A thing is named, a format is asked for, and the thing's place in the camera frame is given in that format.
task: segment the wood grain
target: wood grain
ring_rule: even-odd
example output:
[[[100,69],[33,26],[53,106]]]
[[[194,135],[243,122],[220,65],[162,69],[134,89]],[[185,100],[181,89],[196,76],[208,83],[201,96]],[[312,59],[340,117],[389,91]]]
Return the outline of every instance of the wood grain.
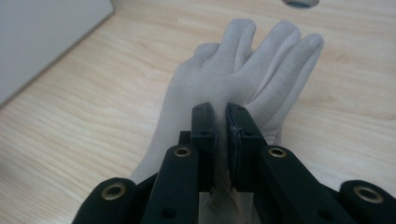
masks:
[[[364,179],[396,196],[396,2],[113,1],[115,15],[0,110],[0,223],[70,223],[91,190],[128,177],[167,84],[196,46],[249,18],[254,47],[281,20],[325,48],[283,146],[322,183]]]

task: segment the wooden table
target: wooden table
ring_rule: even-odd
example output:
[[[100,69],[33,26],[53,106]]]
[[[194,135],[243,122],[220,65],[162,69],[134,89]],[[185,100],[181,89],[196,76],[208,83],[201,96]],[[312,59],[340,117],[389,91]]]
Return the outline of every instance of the wooden table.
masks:
[[[281,20],[324,37],[283,146],[331,188],[363,179],[396,196],[394,0],[113,4],[112,18],[0,109],[0,223],[70,223],[98,183],[128,177],[175,69],[233,18],[256,22],[254,47]]]

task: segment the light wood surface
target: light wood surface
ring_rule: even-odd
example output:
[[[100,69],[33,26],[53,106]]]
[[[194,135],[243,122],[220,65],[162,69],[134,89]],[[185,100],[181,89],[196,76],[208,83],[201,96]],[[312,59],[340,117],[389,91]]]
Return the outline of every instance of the light wood surface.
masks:
[[[255,47],[280,20],[324,37],[283,146],[333,189],[363,179],[396,196],[396,1],[113,4],[112,18],[0,109],[0,223],[70,223],[97,184],[128,177],[175,69],[233,18],[256,22]]]

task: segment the white glove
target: white glove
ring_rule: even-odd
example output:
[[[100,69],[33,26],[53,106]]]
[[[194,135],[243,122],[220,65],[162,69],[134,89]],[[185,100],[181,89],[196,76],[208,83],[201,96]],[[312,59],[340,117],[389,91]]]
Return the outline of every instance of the white glove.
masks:
[[[209,102],[219,137],[214,154],[216,188],[211,204],[205,204],[207,195],[201,194],[200,223],[250,223],[254,213],[251,194],[230,190],[226,104],[244,106],[272,145],[323,47],[320,35],[300,40],[299,29],[282,21],[253,52],[255,30],[253,21],[233,20],[220,44],[200,45],[180,65],[169,84],[149,149],[131,175],[138,184],[157,173],[166,150],[177,144],[179,132],[191,129],[191,109]]]

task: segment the hand in glove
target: hand in glove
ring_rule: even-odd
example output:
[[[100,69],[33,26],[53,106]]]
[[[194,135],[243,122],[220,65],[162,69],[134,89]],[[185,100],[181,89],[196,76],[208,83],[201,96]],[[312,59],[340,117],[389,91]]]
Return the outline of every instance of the hand in glove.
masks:
[[[230,190],[226,104],[244,106],[267,143],[273,144],[323,47],[319,35],[300,40],[299,29],[282,21],[253,52],[255,30],[253,21],[233,20],[220,44],[200,45],[180,65],[165,95],[153,140],[131,176],[137,184],[157,173],[166,150],[177,144],[179,132],[191,129],[191,109],[212,104],[219,137],[214,154],[216,188],[212,204],[200,202],[200,223],[251,220],[251,198]]]

